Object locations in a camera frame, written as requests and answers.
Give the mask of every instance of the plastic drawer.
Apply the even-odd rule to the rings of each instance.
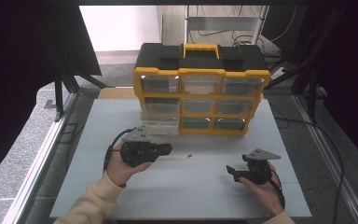
[[[145,98],[143,109],[149,115],[173,113],[177,118],[179,99],[177,98]]]
[[[179,134],[178,120],[142,120],[141,124],[150,134]]]
[[[140,76],[145,93],[177,93],[179,77]]]
[[[209,129],[212,119],[182,118],[184,129]]]
[[[182,77],[183,94],[216,95],[221,79],[215,76]]]
[[[215,119],[213,127],[218,130],[242,130],[245,119]]]
[[[247,116],[251,112],[254,103],[254,101],[248,100],[219,100],[217,113]]]
[[[189,99],[182,100],[182,108],[185,113],[212,114],[215,105],[214,99]]]
[[[263,81],[263,78],[226,77],[223,80],[222,94],[255,97]]]

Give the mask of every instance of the yellow storage organizer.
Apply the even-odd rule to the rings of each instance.
[[[133,87],[151,134],[246,134],[270,78],[258,46],[145,43]]]

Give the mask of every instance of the finger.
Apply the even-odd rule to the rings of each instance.
[[[121,146],[124,144],[124,142],[120,142],[117,146],[113,148],[113,150],[121,150]]]
[[[121,158],[120,152],[117,151],[116,149],[114,149],[114,151],[112,152],[112,155],[110,156],[110,161],[112,161],[112,162],[122,162],[123,159]]]
[[[255,189],[256,185],[250,181],[249,179],[245,178],[245,177],[240,177],[240,182],[247,188],[249,189]]]
[[[149,166],[152,165],[152,162],[151,161],[148,161],[148,162],[144,162],[136,167],[134,167],[132,170],[133,172],[136,174],[136,173],[139,173],[139,172],[142,172],[144,170],[146,170],[147,168],[149,168]]]

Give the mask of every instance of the beige sleeve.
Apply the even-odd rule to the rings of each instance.
[[[272,219],[268,220],[264,224],[294,224],[295,222],[289,217],[289,214],[287,214],[286,211],[283,211],[276,217],[273,217]]]
[[[115,185],[106,172],[97,182],[88,186],[87,193],[78,198],[71,210],[57,218],[54,224],[102,223],[117,207],[117,196],[123,188]]]

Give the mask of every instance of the metal frame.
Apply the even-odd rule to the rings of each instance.
[[[65,111],[68,111],[72,108],[74,102],[76,101],[76,98],[77,94],[71,93],[68,96],[64,107]],[[37,153],[36,158],[34,159],[34,162],[31,165],[27,176],[22,182],[22,185],[16,195],[16,198],[13,200],[13,203],[7,211],[7,215],[5,216],[3,223],[18,223],[25,209],[25,206],[29,202],[37,180],[42,174],[42,171],[48,160],[48,156],[54,147],[55,140],[57,139],[57,136],[60,133],[63,124],[66,122],[69,116],[69,113],[64,113],[62,118],[58,122],[54,122],[51,125],[48,134],[43,141],[43,144],[39,149],[39,152]]]
[[[185,6],[185,44],[190,31],[254,31],[252,45],[257,44],[269,6],[262,6],[258,17],[190,17],[190,7]]]
[[[293,97],[303,120],[305,120],[306,122],[312,122],[312,120],[308,116],[308,109],[303,98],[297,95],[294,95]],[[328,140],[324,138],[324,134],[319,129],[309,125],[309,130],[313,140],[315,141],[321,152],[322,157],[324,158],[324,162],[326,163],[330,174],[338,185],[341,170],[339,167],[339,163],[336,159],[335,152],[331,148],[331,145],[328,143]],[[358,196],[351,184],[349,183],[348,179],[345,178],[345,176],[342,182],[341,194],[345,199],[349,209],[351,210],[353,218],[356,220],[356,223],[358,223]]]

